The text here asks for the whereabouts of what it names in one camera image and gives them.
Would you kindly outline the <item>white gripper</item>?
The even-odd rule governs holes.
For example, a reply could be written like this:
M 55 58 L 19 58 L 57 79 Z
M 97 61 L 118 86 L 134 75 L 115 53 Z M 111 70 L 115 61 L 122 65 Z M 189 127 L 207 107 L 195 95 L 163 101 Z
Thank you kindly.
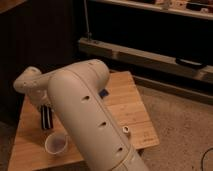
M 36 90 L 27 94 L 31 104 L 36 108 L 40 108 L 41 106 L 49 106 L 49 98 L 47 96 L 47 92 L 45 90 Z

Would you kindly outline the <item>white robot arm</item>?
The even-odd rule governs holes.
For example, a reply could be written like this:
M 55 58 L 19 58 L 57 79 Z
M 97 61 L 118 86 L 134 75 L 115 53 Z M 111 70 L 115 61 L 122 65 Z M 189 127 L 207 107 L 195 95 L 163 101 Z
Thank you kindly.
M 109 77 L 106 64 L 92 59 L 45 74 L 28 67 L 13 86 L 53 108 L 91 171 L 149 171 L 100 97 Z

